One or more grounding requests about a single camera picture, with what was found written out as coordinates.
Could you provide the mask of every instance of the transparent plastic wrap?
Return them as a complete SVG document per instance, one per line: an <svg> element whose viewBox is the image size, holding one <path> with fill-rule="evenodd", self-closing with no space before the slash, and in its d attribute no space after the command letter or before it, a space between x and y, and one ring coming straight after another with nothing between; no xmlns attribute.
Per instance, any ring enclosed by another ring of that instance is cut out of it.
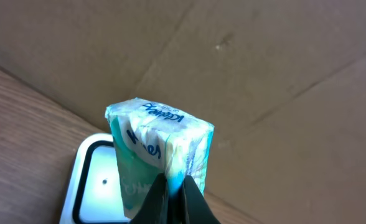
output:
<svg viewBox="0 0 366 224"><path fill-rule="evenodd" d="M125 215L133 218L159 173L170 197L186 175L202 193L214 126L181 110L139 98L106 109L114 138Z"/></svg>

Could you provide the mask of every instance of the wooden floor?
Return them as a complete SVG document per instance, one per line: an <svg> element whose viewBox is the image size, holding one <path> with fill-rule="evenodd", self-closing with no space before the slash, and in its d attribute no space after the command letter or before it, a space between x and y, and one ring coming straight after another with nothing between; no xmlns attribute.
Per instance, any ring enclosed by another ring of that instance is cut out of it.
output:
<svg viewBox="0 0 366 224"><path fill-rule="evenodd" d="M100 132L0 72L0 223L58 223L79 144ZM257 223L205 194L222 223Z"/></svg>

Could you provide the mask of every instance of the wood surface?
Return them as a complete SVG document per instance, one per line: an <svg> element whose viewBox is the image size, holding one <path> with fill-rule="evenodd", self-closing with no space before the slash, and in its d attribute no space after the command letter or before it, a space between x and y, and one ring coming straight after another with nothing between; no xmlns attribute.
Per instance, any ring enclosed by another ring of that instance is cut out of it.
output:
<svg viewBox="0 0 366 224"><path fill-rule="evenodd" d="M79 144L100 132L0 72L0 223L58 223ZM205 194L222 223L258 223Z"/></svg>

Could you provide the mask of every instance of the brown wall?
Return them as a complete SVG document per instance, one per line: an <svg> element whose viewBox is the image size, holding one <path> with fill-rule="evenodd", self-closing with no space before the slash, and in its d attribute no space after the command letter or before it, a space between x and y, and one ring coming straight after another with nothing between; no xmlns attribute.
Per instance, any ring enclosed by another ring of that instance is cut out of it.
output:
<svg viewBox="0 0 366 224"><path fill-rule="evenodd" d="M210 121L208 190L264 223L366 223L366 0L0 0L0 66L103 129Z"/></svg>

